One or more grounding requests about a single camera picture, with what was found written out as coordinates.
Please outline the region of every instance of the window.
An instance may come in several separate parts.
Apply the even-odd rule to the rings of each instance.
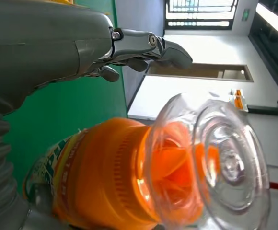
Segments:
[[[166,0],[165,29],[230,30],[238,0]]]

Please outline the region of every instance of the window frame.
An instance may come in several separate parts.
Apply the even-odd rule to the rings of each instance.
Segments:
[[[168,6],[168,13],[183,13],[182,11],[174,12],[174,11],[170,11],[170,0],[165,0],[165,6],[164,6],[164,15],[165,15],[165,30],[232,30],[233,24],[234,23],[236,12],[237,11],[238,4],[239,0],[236,1],[236,4],[235,5],[236,10],[234,12],[234,15],[233,19],[167,19],[167,6]],[[202,25],[174,25],[174,26],[170,26],[169,23],[171,22],[229,22],[228,26],[202,26]]]

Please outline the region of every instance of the bottle label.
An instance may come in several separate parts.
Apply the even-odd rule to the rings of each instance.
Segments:
[[[76,151],[87,130],[61,140],[50,148],[45,156],[38,159],[28,172],[23,184],[23,196],[30,199],[30,190],[33,184],[49,184],[51,194],[55,196],[56,191],[61,186],[61,195],[65,191],[68,178],[68,168],[71,166]]]

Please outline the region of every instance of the white wall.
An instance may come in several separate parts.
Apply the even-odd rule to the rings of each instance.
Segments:
[[[235,20],[231,31],[211,30],[165,30],[165,35],[243,35],[248,36],[250,32],[254,15],[258,0],[239,0],[236,11]],[[242,22],[244,9],[250,9],[247,21]]]
[[[146,77],[129,114],[144,113],[156,116],[159,110],[134,111],[136,106],[151,103],[162,106],[170,97],[181,92],[213,91],[227,93],[231,88],[242,88],[247,103],[261,106],[276,106],[278,87],[248,37],[237,36],[187,36],[166,35],[165,39],[178,43],[190,54],[194,63],[246,64],[254,82],[204,80],[186,78]]]

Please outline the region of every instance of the orange bottle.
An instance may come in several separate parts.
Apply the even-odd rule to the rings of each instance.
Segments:
[[[261,152],[243,152],[255,138],[231,140],[234,137],[230,135],[233,132],[241,135],[242,127],[232,133],[224,129],[230,123],[238,124],[241,118],[227,103],[208,101],[198,111],[186,108],[181,114],[181,105],[185,109],[184,102],[181,95],[169,101],[153,126],[113,118],[54,146],[39,167],[44,170],[40,174],[51,186],[53,212],[82,229],[102,226],[118,230],[151,230],[158,223],[168,229],[206,225],[206,213],[216,219],[215,208],[224,205],[227,205],[224,210],[233,213],[229,209],[234,208],[233,201],[220,199],[218,184],[242,188],[245,175],[258,173],[245,174],[245,167],[241,169],[246,157],[253,155],[258,156],[264,166]],[[229,110],[224,112],[219,106]],[[214,120],[222,123],[218,125]],[[227,146],[238,144],[236,141],[242,142],[244,149],[232,147],[228,152]],[[255,192],[266,191],[261,187],[266,186],[265,181],[256,186]],[[264,201],[259,195],[251,198],[259,204]],[[253,226],[261,219],[255,220]],[[227,223],[229,219],[221,217],[217,224],[232,227]]]

